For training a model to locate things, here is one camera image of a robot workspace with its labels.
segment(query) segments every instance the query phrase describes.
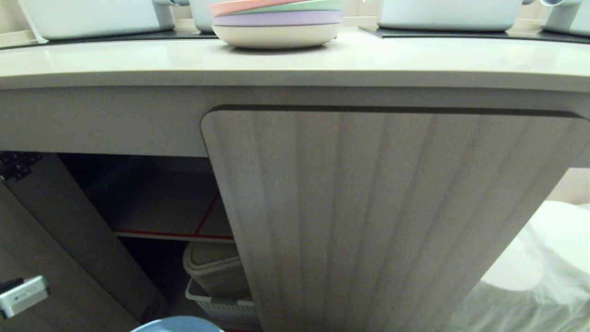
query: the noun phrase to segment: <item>white bowl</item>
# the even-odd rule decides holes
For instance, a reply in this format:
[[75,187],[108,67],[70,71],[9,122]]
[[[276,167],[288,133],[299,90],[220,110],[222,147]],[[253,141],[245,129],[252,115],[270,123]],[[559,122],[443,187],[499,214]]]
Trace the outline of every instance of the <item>white bowl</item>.
[[246,48],[301,48],[322,45],[334,39],[340,23],[292,25],[288,27],[213,26],[219,39],[229,45]]

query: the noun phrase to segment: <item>white container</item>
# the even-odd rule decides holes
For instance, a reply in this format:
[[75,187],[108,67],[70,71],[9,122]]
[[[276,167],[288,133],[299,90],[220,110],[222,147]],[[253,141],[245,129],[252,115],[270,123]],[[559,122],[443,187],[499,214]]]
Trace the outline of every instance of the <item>white container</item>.
[[250,297],[242,261],[235,245],[191,242],[182,262],[186,273],[212,297],[242,299]]
[[37,36],[46,40],[173,29],[174,0],[19,0]]
[[185,296],[195,301],[212,320],[260,325],[258,313],[252,301],[207,297],[194,280],[191,280],[186,287]]
[[548,8],[546,31],[590,37],[590,0],[541,0]]
[[213,33],[213,15],[209,12],[209,5],[226,1],[229,0],[191,0],[192,19],[196,28],[202,32]]
[[505,31],[530,0],[381,0],[377,24],[415,30]]

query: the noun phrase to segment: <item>wall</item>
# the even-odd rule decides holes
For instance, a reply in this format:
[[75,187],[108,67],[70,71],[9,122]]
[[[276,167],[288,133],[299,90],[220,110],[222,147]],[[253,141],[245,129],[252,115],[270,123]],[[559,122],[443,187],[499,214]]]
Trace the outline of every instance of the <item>wall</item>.
[[[362,0],[348,0],[345,15],[376,16],[378,10],[378,2],[364,3]],[[172,12],[176,19],[192,18],[189,7],[174,7]],[[522,6],[519,18],[541,19],[542,15],[542,6],[539,1],[536,1],[534,4]],[[0,0],[0,34],[28,29],[30,27],[18,6],[18,2],[16,0]]]

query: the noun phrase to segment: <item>fluted cabinet door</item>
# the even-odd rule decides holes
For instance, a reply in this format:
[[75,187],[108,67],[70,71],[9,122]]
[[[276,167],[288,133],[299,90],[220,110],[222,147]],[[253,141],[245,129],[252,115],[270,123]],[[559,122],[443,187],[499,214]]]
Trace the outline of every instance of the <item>fluted cabinet door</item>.
[[576,116],[396,111],[203,118],[265,332],[434,331],[590,139]]

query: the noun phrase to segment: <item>green plate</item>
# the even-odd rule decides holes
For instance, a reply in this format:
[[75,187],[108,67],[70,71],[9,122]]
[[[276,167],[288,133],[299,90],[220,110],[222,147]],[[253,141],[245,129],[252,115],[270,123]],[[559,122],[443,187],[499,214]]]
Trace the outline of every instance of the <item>green plate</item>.
[[293,12],[293,11],[343,11],[344,0],[309,0],[291,2],[289,4],[275,5],[249,9],[247,11],[233,12],[222,16],[256,14],[261,12]]

